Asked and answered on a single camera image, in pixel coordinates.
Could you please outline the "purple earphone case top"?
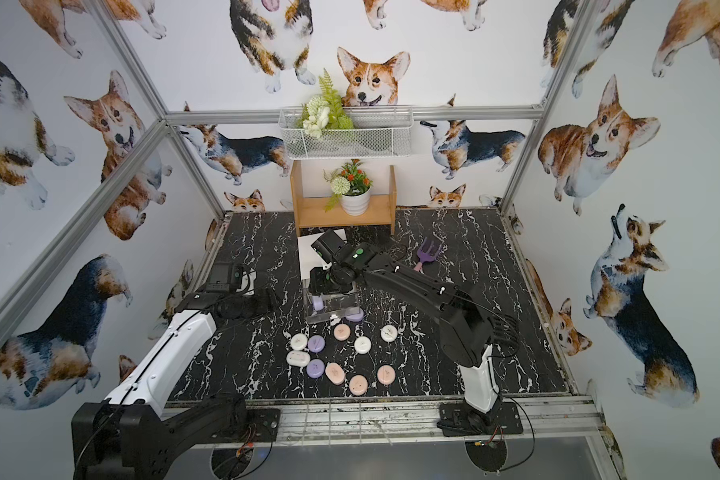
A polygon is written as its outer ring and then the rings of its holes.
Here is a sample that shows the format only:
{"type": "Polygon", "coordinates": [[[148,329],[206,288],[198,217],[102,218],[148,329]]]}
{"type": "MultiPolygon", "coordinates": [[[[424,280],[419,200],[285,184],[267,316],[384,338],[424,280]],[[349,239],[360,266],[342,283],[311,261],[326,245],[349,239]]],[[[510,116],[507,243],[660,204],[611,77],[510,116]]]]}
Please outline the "purple earphone case top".
{"type": "Polygon", "coordinates": [[[349,322],[359,323],[364,319],[364,311],[358,309],[356,313],[347,314],[345,319],[349,322]]]}

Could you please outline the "purple earphone case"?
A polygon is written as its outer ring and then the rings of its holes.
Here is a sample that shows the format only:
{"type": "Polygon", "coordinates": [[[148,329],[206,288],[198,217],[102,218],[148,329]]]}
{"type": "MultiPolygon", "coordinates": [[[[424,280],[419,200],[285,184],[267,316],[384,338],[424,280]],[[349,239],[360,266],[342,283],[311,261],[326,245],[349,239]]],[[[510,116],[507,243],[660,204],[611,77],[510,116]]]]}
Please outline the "purple earphone case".
{"type": "Polygon", "coordinates": [[[313,335],[308,339],[307,349],[311,353],[320,353],[326,345],[325,339],[321,335],[313,335]]]}
{"type": "Polygon", "coordinates": [[[312,297],[312,305],[315,312],[321,312],[324,310],[324,300],[321,295],[315,295],[312,297]]]}
{"type": "Polygon", "coordinates": [[[325,363],[320,359],[311,360],[306,367],[306,373],[312,379],[320,378],[324,372],[325,363]]]}
{"type": "Polygon", "coordinates": [[[349,322],[359,323],[364,319],[364,311],[358,309],[356,313],[347,314],[345,319],[349,322]]]}

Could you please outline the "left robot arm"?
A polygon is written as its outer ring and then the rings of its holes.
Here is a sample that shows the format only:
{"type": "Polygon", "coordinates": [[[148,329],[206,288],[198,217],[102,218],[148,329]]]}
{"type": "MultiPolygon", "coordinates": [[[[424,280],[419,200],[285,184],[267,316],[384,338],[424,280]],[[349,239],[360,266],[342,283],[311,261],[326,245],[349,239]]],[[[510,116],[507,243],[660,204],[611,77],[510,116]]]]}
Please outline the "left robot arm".
{"type": "Polygon", "coordinates": [[[163,479],[174,461],[211,436],[229,432],[243,443],[273,442],[279,412],[249,412],[236,392],[212,395],[168,419],[171,393],[218,324],[257,319],[281,299],[270,288],[248,294],[198,291],[187,295],[145,359],[98,403],[85,403],[71,421],[76,479],[163,479]]]}

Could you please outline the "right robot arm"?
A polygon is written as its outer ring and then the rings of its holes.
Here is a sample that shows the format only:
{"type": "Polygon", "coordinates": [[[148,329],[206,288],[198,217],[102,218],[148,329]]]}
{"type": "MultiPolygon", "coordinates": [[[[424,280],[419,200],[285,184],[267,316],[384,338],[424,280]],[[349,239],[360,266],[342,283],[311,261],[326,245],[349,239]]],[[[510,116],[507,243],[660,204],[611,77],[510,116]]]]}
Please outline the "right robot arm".
{"type": "Polygon", "coordinates": [[[494,348],[502,358],[520,345],[517,318],[495,311],[475,296],[472,284],[440,281],[415,271],[369,243],[352,245],[333,231],[321,234],[311,249],[328,265],[319,285],[343,288],[358,281],[406,302],[435,321],[443,353],[460,368],[464,400],[487,415],[500,399],[494,377],[494,348]]]}

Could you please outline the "white earphone case upper left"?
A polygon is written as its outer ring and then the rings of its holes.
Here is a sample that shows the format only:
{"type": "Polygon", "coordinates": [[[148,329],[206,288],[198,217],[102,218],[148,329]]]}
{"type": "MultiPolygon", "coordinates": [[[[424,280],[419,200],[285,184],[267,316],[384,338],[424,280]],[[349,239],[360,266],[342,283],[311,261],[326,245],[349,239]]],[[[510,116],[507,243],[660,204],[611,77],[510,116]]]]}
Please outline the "white earphone case upper left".
{"type": "Polygon", "coordinates": [[[309,338],[302,333],[295,334],[290,339],[290,347],[294,351],[304,351],[308,347],[309,338]]]}

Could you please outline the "white earphone case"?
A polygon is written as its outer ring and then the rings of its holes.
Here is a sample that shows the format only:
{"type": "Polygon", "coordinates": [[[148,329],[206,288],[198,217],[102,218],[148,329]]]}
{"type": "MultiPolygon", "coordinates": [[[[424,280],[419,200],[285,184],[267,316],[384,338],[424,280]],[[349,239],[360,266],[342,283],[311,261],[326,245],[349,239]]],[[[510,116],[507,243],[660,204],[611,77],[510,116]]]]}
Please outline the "white earphone case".
{"type": "Polygon", "coordinates": [[[367,354],[370,352],[372,348],[372,342],[371,340],[366,336],[359,336],[356,338],[354,342],[354,349],[357,354],[367,354]]]}
{"type": "Polygon", "coordinates": [[[381,338],[387,343],[394,342],[398,336],[398,330],[395,326],[388,324],[381,328],[381,338]]]}
{"type": "Polygon", "coordinates": [[[290,347],[294,351],[304,351],[308,347],[309,338],[302,333],[295,334],[290,339],[290,347]]]}

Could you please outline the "wooden shelf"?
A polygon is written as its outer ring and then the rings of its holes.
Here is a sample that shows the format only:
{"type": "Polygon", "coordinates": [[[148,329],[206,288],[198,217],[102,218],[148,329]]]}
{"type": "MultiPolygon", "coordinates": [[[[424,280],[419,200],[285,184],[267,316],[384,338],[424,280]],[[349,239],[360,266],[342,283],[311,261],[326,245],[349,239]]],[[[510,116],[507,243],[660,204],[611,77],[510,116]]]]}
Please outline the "wooden shelf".
{"type": "Polygon", "coordinates": [[[389,166],[387,193],[367,192],[365,200],[356,201],[358,206],[366,204],[362,214],[351,215],[341,203],[327,210],[330,197],[306,197],[303,193],[302,168],[298,161],[294,161],[291,167],[290,186],[297,237],[301,236],[303,229],[365,225],[388,225],[390,234],[395,234],[397,185],[393,165],[389,166]]]}

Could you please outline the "white earphone case oval left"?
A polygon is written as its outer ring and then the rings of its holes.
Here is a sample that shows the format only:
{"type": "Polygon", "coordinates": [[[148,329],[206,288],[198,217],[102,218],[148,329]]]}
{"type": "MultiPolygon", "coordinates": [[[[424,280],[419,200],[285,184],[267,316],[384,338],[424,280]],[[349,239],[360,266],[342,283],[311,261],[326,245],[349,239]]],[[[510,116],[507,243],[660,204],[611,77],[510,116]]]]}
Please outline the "white earphone case oval left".
{"type": "Polygon", "coordinates": [[[286,356],[286,362],[289,366],[304,368],[311,361],[311,356],[306,351],[292,350],[286,356]]]}

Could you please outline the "purple pink toy rake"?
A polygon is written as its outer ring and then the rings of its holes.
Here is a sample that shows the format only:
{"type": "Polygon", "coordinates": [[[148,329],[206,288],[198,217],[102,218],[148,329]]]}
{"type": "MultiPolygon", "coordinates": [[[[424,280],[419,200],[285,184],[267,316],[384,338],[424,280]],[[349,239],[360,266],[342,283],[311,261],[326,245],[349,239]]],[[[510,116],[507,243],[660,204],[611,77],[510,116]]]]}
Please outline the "purple pink toy rake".
{"type": "Polygon", "coordinates": [[[421,242],[416,252],[418,261],[414,267],[414,270],[417,272],[422,272],[424,265],[428,263],[433,263],[438,258],[442,250],[443,243],[439,239],[425,238],[421,242]]]}

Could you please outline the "pink earphone case upper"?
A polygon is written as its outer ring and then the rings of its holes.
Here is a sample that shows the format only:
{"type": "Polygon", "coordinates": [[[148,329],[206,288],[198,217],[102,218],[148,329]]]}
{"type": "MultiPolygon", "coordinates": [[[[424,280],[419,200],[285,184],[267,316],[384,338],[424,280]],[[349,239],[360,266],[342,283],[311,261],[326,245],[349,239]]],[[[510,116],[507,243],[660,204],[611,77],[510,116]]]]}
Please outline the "pink earphone case upper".
{"type": "Polygon", "coordinates": [[[350,335],[351,328],[346,324],[337,324],[333,329],[333,336],[338,341],[346,341],[350,335]]]}

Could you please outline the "pink earphone case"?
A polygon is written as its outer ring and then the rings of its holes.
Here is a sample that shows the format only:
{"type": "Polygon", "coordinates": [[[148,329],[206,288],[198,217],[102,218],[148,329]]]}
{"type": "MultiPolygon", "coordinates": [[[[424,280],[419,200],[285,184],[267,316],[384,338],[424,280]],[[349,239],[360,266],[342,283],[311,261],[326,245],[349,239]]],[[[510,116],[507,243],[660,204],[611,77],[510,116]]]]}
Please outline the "pink earphone case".
{"type": "Polygon", "coordinates": [[[391,385],[396,379],[396,372],[390,365],[382,365],[377,370],[377,380],[382,385],[391,385]]]}
{"type": "Polygon", "coordinates": [[[349,380],[349,390],[353,396],[363,396],[368,390],[368,380],[363,375],[354,375],[349,380]]]}
{"type": "Polygon", "coordinates": [[[333,336],[338,341],[346,341],[350,335],[351,328],[346,324],[337,324],[333,329],[333,336]]]}

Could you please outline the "white potted plant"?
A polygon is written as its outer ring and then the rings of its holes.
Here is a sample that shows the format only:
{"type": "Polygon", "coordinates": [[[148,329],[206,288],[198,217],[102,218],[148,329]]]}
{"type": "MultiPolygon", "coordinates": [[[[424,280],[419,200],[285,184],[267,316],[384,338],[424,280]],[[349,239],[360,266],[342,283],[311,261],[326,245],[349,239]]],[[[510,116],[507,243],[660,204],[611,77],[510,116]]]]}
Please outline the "white potted plant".
{"type": "Polygon", "coordinates": [[[324,207],[326,212],[337,206],[354,217],[366,212],[373,181],[363,169],[361,160],[351,159],[335,170],[324,171],[323,176],[331,192],[324,207]]]}

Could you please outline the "white earphone case right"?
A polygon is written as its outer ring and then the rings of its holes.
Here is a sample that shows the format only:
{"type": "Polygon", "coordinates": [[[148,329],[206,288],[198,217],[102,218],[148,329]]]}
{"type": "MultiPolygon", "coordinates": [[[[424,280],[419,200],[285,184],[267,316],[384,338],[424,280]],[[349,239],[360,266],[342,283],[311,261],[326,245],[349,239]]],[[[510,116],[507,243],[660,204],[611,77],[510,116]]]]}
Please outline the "white earphone case right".
{"type": "Polygon", "coordinates": [[[381,328],[381,338],[387,343],[394,342],[398,336],[398,330],[395,326],[388,324],[381,328]]]}

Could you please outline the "white earphone case middle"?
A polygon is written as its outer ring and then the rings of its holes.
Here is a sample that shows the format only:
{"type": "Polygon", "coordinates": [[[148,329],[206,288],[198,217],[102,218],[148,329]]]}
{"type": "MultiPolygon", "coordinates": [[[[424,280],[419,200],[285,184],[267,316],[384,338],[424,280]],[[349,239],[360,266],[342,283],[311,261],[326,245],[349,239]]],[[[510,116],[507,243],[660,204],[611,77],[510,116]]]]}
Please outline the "white earphone case middle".
{"type": "Polygon", "coordinates": [[[372,348],[372,342],[371,340],[366,336],[359,336],[356,338],[354,342],[354,349],[357,354],[367,354],[370,352],[372,348]]]}

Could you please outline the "pink earphone case oval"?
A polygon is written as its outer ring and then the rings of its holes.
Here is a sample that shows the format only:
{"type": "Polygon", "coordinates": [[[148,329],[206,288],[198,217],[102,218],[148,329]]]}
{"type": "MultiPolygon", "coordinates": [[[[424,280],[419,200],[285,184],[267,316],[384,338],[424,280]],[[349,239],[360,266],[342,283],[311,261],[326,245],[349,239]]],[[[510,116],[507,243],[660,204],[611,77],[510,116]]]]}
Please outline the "pink earphone case oval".
{"type": "Polygon", "coordinates": [[[345,382],[346,374],[343,368],[334,362],[329,362],[324,371],[328,380],[334,385],[342,385],[345,382]]]}

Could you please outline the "pink earphone case right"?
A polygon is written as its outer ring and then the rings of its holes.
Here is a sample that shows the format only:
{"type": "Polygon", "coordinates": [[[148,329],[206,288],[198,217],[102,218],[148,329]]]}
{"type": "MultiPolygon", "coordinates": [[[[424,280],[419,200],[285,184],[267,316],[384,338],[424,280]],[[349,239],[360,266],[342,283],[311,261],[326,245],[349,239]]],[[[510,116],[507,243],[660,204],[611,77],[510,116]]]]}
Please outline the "pink earphone case right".
{"type": "Polygon", "coordinates": [[[390,365],[382,365],[377,370],[377,380],[382,385],[391,385],[396,379],[396,372],[390,365]]]}

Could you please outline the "pink earphone case bottom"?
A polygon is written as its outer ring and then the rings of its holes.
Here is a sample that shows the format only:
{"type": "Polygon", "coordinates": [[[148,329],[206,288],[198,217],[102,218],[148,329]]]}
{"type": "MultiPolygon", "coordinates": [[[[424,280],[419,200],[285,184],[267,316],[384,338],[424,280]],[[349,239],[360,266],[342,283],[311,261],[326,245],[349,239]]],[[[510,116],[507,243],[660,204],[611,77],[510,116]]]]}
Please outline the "pink earphone case bottom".
{"type": "Polygon", "coordinates": [[[353,396],[363,396],[368,390],[368,380],[363,375],[354,375],[349,380],[349,390],[353,396]]]}

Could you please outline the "green white artificial flowers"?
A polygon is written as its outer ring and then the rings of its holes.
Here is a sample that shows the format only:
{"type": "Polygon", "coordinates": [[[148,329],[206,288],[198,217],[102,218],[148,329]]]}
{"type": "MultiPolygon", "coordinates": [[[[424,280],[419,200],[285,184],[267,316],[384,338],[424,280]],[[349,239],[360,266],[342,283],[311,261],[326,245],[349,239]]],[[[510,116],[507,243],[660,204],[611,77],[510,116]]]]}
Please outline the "green white artificial flowers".
{"type": "Polygon", "coordinates": [[[344,110],[342,97],[327,70],[323,70],[318,83],[320,93],[313,95],[302,106],[296,127],[314,139],[322,139],[332,130],[352,130],[352,119],[344,110]]]}

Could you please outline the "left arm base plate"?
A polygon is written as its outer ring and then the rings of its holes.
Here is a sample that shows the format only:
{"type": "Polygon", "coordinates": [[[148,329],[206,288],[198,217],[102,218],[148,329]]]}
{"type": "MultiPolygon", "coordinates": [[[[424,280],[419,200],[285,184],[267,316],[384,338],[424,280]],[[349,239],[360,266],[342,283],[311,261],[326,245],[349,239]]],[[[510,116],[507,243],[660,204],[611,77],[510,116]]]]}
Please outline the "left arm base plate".
{"type": "Polygon", "coordinates": [[[243,443],[274,443],[277,440],[280,420],[280,409],[250,409],[239,429],[239,438],[243,443]]]}

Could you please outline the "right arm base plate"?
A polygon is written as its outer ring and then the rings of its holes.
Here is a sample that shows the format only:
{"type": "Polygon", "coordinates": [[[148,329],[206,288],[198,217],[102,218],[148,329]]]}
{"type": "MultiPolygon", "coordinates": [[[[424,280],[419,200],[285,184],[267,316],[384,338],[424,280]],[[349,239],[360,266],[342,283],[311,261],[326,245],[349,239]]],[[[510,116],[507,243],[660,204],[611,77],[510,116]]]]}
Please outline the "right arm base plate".
{"type": "Polygon", "coordinates": [[[446,437],[522,434],[522,415],[511,402],[497,402],[488,413],[467,403],[442,403],[436,426],[446,437]]]}

